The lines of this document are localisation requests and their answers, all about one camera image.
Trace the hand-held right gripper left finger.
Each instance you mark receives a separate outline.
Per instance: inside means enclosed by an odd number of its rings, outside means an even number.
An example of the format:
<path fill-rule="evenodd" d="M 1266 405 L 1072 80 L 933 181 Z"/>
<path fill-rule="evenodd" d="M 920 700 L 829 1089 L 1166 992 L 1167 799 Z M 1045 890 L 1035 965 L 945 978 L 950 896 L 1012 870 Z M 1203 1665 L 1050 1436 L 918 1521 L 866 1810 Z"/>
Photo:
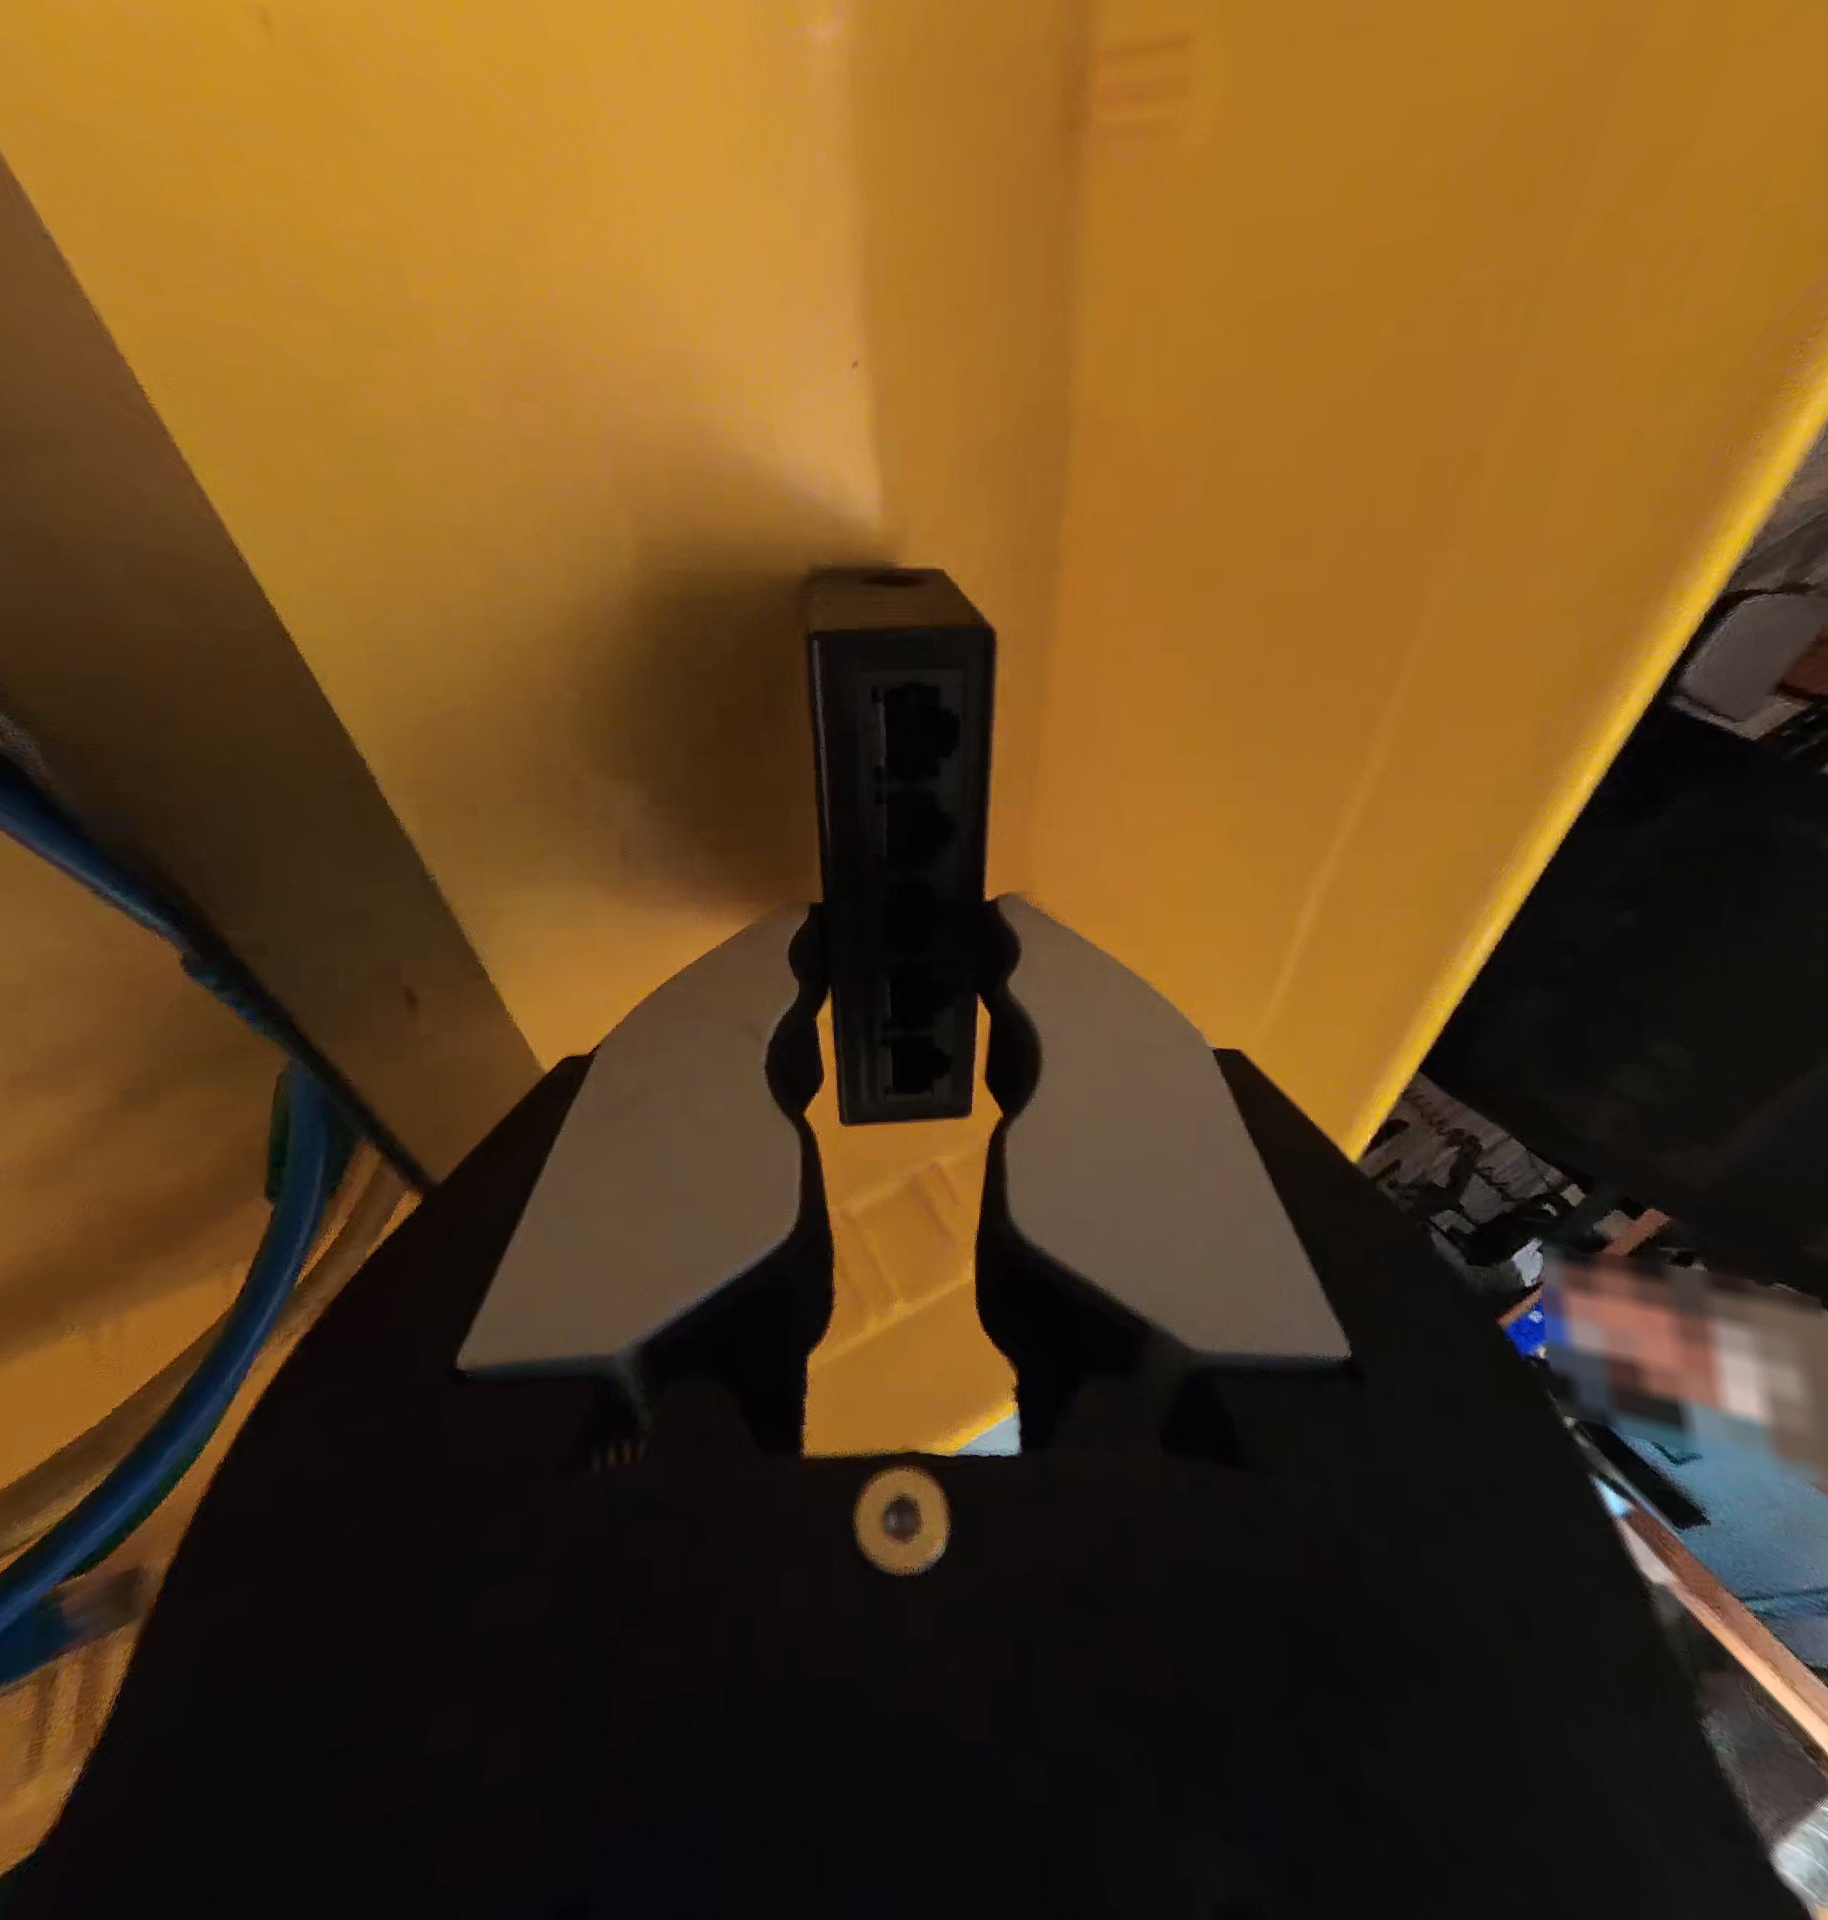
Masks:
<path fill-rule="evenodd" d="M 806 1112 L 826 1079 L 821 910 L 686 963 L 595 1047 L 455 1355 L 483 1381 L 583 1379 L 649 1433 L 676 1395 L 806 1446 L 831 1220 Z"/>

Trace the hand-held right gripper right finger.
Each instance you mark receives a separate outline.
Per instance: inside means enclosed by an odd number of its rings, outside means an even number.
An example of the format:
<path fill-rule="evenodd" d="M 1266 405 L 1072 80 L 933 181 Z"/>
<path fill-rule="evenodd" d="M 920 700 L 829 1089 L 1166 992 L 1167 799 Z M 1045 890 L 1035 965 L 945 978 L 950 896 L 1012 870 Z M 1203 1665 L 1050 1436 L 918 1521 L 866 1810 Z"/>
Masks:
<path fill-rule="evenodd" d="M 1230 1381 L 1345 1381 L 1350 1336 L 1191 1020 L 1024 896 L 988 904 L 980 985 L 976 1306 L 1018 1452 L 1160 1443 Z"/>

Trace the yellow plastic bin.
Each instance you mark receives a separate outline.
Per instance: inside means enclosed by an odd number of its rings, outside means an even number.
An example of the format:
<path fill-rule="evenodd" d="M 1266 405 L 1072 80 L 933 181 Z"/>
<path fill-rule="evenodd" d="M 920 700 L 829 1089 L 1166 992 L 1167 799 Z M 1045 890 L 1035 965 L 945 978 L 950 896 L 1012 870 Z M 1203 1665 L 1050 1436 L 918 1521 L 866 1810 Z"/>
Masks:
<path fill-rule="evenodd" d="M 431 1191 L 5 1915 L 1800 1915 L 1586 1468 L 1353 1167 L 1828 418 L 1828 3 L 0 3 L 0 700 Z M 988 884 L 1203 1035 L 1340 1362 L 925 1308 L 815 1452 L 463 1330 L 649 992 L 818 886 L 806 581 L 999 636 Z"/>

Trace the black panel stand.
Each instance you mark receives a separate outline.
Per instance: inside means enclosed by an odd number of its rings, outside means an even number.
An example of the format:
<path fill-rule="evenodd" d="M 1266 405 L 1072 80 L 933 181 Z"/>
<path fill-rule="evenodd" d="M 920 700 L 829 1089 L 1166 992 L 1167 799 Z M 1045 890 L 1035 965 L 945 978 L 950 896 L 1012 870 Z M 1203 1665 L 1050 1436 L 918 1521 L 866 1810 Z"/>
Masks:
<path fill-rule="evenodd" d="M 1420 1073 L 1828 1308 L 1828 776 L 1656 708 Z"/>

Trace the black network switch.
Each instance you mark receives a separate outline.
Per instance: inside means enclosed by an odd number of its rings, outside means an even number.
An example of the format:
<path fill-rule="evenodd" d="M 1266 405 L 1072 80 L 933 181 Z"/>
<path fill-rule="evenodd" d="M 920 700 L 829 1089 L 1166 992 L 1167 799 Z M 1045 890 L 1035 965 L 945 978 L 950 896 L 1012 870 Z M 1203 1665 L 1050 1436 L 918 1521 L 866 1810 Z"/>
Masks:
<path fill-rule="evenodd" d="M 996 632 L 928 565 L 817 571 L 803 614 L 840 1121 L 971 1116 Z"/>

